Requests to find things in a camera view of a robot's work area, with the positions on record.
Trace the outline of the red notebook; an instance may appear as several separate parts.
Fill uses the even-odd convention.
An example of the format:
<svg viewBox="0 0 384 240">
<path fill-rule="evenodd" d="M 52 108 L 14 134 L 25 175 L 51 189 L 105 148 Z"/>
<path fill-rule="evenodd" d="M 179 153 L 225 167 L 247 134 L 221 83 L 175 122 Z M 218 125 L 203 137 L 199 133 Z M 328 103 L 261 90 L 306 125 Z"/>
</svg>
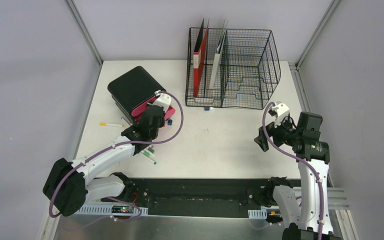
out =
<svg viewBox="0 0 384 240">
<path fill-rule="evenodd" d="M 193 96 L 198 97 L 199 89 L 206 59 L 208 26 L 205 26 L 205 18 L 201 22 L 193 51 Z"/>
</svg>

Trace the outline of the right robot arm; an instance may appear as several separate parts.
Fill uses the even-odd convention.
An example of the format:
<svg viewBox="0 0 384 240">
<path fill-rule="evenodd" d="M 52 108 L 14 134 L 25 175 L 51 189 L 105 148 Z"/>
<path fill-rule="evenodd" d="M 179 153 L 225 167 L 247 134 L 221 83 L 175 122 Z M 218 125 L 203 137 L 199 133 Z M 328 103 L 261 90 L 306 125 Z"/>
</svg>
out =
<svg viewBox="0 0 384 240">
<path fill-rule="evenodd" d="M 293 185 L 286 177 L 271 177 L 254 201 L 265 207 L 277 205 L 285 226 L 284 240 L 334 240 L 328 209 L 328 172 L 330 149 L 320 141 L 321 115 L 301 112 L 297 125 L 289 115 L 284 117 L 274 110 L 266 111 L 276 117 L 274 122 L 258 129 L 254 141 L 267 152 L 272 146 L 297 162 L 301 182 L 301 202 L 295 197 Z"/>
</svg>

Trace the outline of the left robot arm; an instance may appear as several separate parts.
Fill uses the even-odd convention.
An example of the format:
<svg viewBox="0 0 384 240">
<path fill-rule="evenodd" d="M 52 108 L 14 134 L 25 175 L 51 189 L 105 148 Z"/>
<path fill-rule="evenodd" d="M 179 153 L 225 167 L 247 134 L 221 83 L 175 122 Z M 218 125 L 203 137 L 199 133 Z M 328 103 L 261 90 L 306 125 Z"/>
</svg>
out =
<svg viewBox="0 0 384 240">
<path fill-rule="evenodd" d="M 137 123 L 104 148 L 72 161 L 57 160 L 42 189 L 50 201 L 49 207 L 56 207 L 61 215 L 68 217 L 89 201 L 106 197 L 115 197 L 123 203 L 129 201 L 133 189 L 128 185 L 128 177 L 115 173 L 101 178 L 98 175 L 147 148 L 164 123 L 163 107 L 149 105 Z"/>
</svg>

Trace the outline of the black pink drawer unit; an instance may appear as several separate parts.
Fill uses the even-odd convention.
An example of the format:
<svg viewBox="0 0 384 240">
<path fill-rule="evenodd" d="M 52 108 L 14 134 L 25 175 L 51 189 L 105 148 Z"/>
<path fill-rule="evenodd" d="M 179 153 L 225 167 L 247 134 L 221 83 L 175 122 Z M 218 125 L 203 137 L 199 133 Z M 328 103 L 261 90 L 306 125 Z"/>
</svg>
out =
<svg viewBox="0 0 384 240">
<path fill-rule="evenodd" d="M 137 122 L 148 106 L 152 105 L 156 91 L 166 89 L 142 66 L 136 66 L 125 74 L 111 81 L 107 90 L 114 99 L 117 107 L 131 122 Z M 176 110 L 170 104 L 165 111 L 165 120 L 175 114 Z"/>
</svg>

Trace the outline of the small blue white cap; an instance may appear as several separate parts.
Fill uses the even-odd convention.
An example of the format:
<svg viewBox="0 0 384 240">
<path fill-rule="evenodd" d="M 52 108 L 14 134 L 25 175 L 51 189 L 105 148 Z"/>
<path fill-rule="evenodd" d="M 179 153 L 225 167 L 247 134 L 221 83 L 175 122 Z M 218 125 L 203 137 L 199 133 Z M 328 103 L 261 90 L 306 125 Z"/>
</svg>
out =
<svg viewBox="0 0 384 240">
<path fill-rule="evenodd" d="M 213 110 L 215 110 L 215 108 L 212 107 L 212 106 L 205 106 L 205 107 L 204 107 L 204 110 L 205 110 L 205 111 L 213 111 Z"/>
</svg>

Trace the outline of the grey notebook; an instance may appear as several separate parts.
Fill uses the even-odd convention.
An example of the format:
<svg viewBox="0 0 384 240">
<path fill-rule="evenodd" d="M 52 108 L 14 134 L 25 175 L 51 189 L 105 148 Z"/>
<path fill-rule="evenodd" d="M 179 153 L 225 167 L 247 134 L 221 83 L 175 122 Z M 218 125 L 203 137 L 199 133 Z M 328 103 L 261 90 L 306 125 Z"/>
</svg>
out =
<svg viewBox="0 0 384 240">
<path fill-rule="evenodd" d="M 215 90 L 214 86 L 215 86 L 216 78 L 218 75 L 220 62 L 222 59 L 223 47 L 224 47 L 225 35 L 226 35 L 228 22 L 229 21 L 226 19 L 223 21 L 223 26 L 221 28 L 219 41 L 218 41 L 218 44 L 216 46 L 215 53 L 214 53 L 212 72 L 211 72 L 210 82 L 209 82 L 209 89 L 213 90 L 213 91 Z"/>
</svg>

